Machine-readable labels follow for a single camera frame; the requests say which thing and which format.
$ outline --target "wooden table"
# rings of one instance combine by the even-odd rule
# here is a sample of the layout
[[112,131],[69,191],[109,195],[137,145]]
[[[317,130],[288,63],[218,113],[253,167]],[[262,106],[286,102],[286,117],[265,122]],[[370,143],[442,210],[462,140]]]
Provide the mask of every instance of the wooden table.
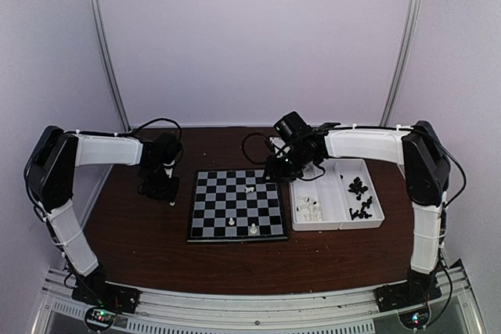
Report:
[[[281,294],[333,291],[405,279],[413,248],[413,211],[398,168],[367,160],[385,221],[376,229],[294,232],[283,185],[286,242],[188,244],[195,171],[253,167],[241,153],[245,127],[183,131],[185,155],[175,174],[175,207],[136,193],[137,167],[115,166],[88,220],[85,234],[108,271],[128,285],[187,293]],[[159,130],[144,131],[154,139]],[[267,154],[251,139],[249,154]]]

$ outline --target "chess piece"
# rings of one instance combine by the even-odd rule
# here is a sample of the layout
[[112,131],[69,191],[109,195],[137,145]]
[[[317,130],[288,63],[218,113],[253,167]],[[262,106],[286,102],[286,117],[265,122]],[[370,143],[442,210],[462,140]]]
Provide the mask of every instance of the chess piece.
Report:
[[249,233],[251,235],[256,235],[258,233],[258,228],[256,227],[255,223],[253,223],[253,224],[250,225]]

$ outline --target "black and white chessboard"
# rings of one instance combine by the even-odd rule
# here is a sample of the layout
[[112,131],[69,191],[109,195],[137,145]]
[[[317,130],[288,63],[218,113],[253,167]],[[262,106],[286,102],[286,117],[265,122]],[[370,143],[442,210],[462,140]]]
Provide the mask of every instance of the black and white chessboard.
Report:
[[[198,172],[188,242],[287,239],[279,187],[265,181],[263,174],[263,170]],[[251,187],[254,191],[246,192]]]

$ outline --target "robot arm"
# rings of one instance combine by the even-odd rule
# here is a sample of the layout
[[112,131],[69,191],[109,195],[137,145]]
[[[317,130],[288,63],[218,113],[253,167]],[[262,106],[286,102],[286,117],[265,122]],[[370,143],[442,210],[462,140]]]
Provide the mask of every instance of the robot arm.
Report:
[[173,204],[179,179],[172,177],[172,171],[175,158],[181,151],[181,142],[168,133],[149,142],[130,134],[64,132],[55,126],[44,130],[28,160],[24,178],[28,194],[47,224],[55,245],[63,252],[77,276],[74,298],[79,296],[77,300],[95,303],[95,298],[114,299],[124,293],[111,292],[109,285],[105,284],[106,273],[89,247],[75,216],[72,201],[75,167],[90,164],[139,165],[139,176],[142,178],[139,193]]
[[420,121],[412,128],[376,129],[324,124],[313,129],[295,113],[275,124],[285,146],[266,160],[266,174],[275,181],[302,178],[308,163],[327,158],[384,160],[405,168],[405,185],[414,211],[414,245],[408,274],[408,301],[422,299],[434,278],[438,250],[445,235],[445,199],[450,162],[433,127]]

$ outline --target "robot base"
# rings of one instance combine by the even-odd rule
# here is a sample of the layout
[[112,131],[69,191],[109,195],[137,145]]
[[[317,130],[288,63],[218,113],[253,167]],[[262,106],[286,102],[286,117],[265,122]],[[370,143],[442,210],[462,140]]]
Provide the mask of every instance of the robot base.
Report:
[[[137,289],[132,289],[130,287],[123,287],[123,286],[116,286],[107,283],[106,292],[107,295],[110,296],[110,298],[103,302],[104,303],[103,308],[110,311],[114,311],[119,314],[135,313],[135,309],[139,302],[139,294],[140,294],[140,292]],[[71,298],[73,300],[81,301],[89,305],[95,305],[95,306],[102,305],[99,304],[99,301],[94,296],[89,296],[88,290],[83,286],[77,286],[71,293]]]
[[[411,307],[412,305],[422,304],[425,302],[425,298],[422,293],[411,293],[411,285],[409,282],[381,286],[374,290],[374,295],[376,295],[379,312],[393,311],[395,309],[401,310]],[[435,277],[432,279],[427,295],[427,300],[434,300],[442,296],[442,292],[440,291],[440,287],[438,287],[438,282]]]

